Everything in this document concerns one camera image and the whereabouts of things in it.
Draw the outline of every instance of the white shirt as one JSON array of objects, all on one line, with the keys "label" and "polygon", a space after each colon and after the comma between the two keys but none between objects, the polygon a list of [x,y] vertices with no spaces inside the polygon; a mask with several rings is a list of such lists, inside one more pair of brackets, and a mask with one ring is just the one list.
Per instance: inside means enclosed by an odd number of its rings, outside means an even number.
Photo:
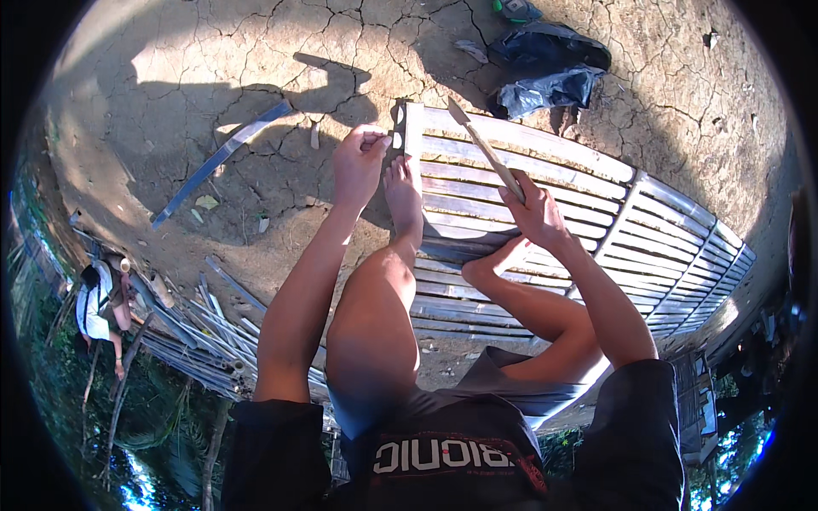
[{"label": "white shirt", "polygon": [[[100,283],[91,289],[90,293],[85,285],[79,288],[77,294],[77,325],[79,325],[79,331],[88,337],[108,341],[110,340],[108,321],[100,316],[100,312],[104,311],[105,307],[108,306],[106,298],[114,288],[114,282],[105,262],[94,261],[92,266],[100,274]],[[105,303],[102,304],[102,309],[100,309],[100,302],[102,301]]]}]

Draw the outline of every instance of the black t-shirt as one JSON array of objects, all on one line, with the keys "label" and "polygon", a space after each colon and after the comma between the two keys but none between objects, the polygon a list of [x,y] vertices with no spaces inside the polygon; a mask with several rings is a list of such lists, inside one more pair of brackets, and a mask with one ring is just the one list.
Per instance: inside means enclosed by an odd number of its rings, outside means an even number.
[{"label": "black t-shirt", "polygon": [[318,405],[242,402],[225,472],[225,509],[679,509],[684,482],[676,385],[639,361],[602,385],[570,480],[543,476],[520,412],[490,394],[362,435],[352,481],[327,493]]}]

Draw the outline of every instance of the person in white shirt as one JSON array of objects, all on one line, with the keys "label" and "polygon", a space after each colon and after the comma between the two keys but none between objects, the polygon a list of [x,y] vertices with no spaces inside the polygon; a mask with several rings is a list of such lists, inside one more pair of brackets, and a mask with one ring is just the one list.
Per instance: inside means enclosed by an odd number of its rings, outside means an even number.
[{"label": "person in white shirt", "polygon": [[131,280],[125,271],[115,270],[105,259],[94,261],[80,275],[81,287],[77,295],[77,325],[74,350],[80,358],[88,358],[91,340],[111,341],[116,354],[117,378],[125,373],[122,366],[122,337],[109,327],[115,319],[120,330],[131,328],[131,311],[125,298]]}]

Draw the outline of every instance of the cracked dry ground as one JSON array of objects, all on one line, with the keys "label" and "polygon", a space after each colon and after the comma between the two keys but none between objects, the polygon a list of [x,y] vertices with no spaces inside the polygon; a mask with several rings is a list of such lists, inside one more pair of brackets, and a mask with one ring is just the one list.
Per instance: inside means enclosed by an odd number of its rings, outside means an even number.
[{"label": "cracked dry ground", "polygon": [[[789,192],[797,178],[771,76],[720,2],[534,3],[547,19],[600,40],[613,55],[591,108],[569,131],[572,139],[676,187],[758,255],[735,299],[700,333],[678,341],[707,339],[714,349],[755,310],[784,268]],[[472,110],[483,107],[499,69],[452,43],[490,43],[503,31],[490,4],[100,0],[59,56],[43,98],[66,209],[79,207],[85,228],[191,296],[205,256],[215,253],[228,273],[266,302],[331,207],[329,158],[350,127],[372,122],[391,128],[390,110],[402,97],[443,107],[453,94]],[[712,50],[702,44],[711,29],[721,35]],[[205,183],[153,232],[152,215],[227,133],[282,97],[297,113],[241,147],[212,185]],[[309,145],[308,128],[316,121],[319,150]],[[552,121],[559,124],[541,111],[523,122],[553,132]],[[221,205],[202,210],[200,224],[190,209],[203,194]],[[271,218],[263,234],[257,231],[260,213]],[[379,192],[353,236],[336,300],[356,265],[388,242],[390,227]],[[238,303],[236,293],[213,274],[209,281],[228,314],[235,314],[230,305]],[[248,314],[260,322],[255,311]],[[423,387],[454,384],[470,364],[464,354],[482,348],[462,342],[439,347],[422,355]],[[440,374],[448,367],[454,377]],[[547,427],[590,420],[594,395]]]}]

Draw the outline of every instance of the blade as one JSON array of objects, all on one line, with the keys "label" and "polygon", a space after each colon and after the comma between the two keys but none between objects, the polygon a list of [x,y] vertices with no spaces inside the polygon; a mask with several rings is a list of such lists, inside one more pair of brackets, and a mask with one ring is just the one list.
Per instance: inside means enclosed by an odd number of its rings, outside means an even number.
[{"label": "blade", "polygon": [[469,116],[465,114],[460,105],[457,104],[457,101],[452,99],[451,96],[449,96],[449,114],[452,116],[452,119],[455,119],[461,126],[471,122]]}]

